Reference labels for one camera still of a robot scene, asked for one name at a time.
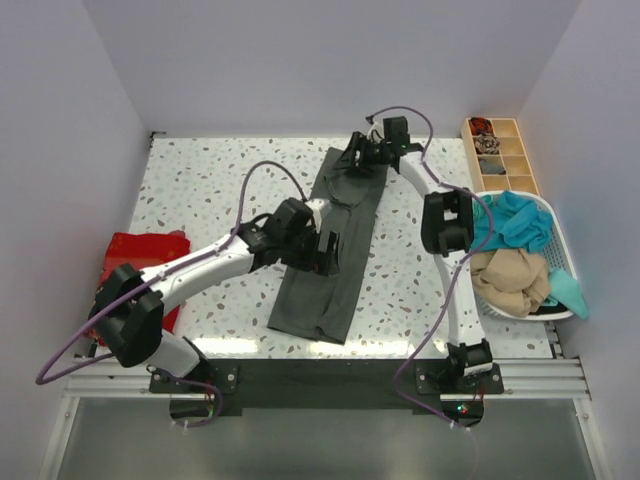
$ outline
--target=white laundry basket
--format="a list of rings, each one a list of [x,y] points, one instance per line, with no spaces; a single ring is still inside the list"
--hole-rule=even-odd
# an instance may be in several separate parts
[[[484,198],[485,196],[491,196],[492,199],[497,199],[500,195],[502,195],[502,190],[491,190],[487,192],[477,192],[477,195],[480,198]],[[567,242],[564,239],[564,235],[562,234],[562,230],[560,229],[560,224],[558,223],[558,217],[556,217],[556,213],[551,208],[543,198],[538,195],[534,195],[532,193],[526,192],[514,192],[521,197],[530,198],[536,205],[539,210],[543,210],[549,212],[553,217],[553,227],[551,230],[551,242],[547,245],[542,251],[542,255],[547,259],[547,263],[549,264],[549,269],[552,268],[564,268],[573,278],[577,279],[576,271],[573,266],[573,261],[571,260],[571,255],[569,254],[569,249],[567,248]],[[499,309],[488,303],[479,295],[476,295],[476,302],[478,304],[479,309],[485,314],[493,318],[512,318],[515,320],[527,320],[534,322],[546,322],[550,320],[563,320],[565,318],[569,318],[573,315],[571,310],[567,310],[566,312],[560,313],[549,313],[549,314],[541,314],[541,315],[527,315],[526,317],[514,317],[513,315],[508,314],[507,312]]]

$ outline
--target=tan fabric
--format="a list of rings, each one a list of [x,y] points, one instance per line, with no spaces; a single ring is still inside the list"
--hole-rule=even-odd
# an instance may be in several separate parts
[[[471,281],[482,298],[516,317],[537,311],[551,293],[547,260],[523,248],[476,253]]]

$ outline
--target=white table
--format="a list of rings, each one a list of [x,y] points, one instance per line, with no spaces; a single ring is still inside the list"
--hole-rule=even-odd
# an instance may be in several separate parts
[[[192,251],[233,226],[244,173],[260,160],[289,168],[310,191],[326,150],[347,138],[156,138],[135,208],[132,233],[182,229]],[[429,160],[460,185],[471,185],[462,141],[435,139]],[[274,168],[249,183],[245,219],[272,212],[293,184]],[[269,330],[284,267],[231,279],[189,299],[175,333],[207,356],[243,358],[406,357],[436,319],[444,292],[435,263],[420,242],[422,200],[392,169],[378,207],[370,260],[344,346]],[[542,323],[482,318],[495,358],[551,358]],[[420,358],[446,356],[448,325],[440,326]]]

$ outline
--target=brown folded cloth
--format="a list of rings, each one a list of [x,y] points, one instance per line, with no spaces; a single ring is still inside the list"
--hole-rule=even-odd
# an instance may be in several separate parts
[[[551,293],[547,260],[523,248],[476,253],[471,281],[482,298],[516,317],[537,311]]]

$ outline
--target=gray pants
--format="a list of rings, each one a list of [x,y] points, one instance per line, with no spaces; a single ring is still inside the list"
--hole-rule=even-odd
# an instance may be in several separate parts
[[[331,200],[323,223],[340,235],[340,273],[321,277],[287,269],[268,327],[313,340],[343,344],[358,303],[364,269],[388,167],[348,172],[342,152],[331,148],[316,176],[311,198]]]

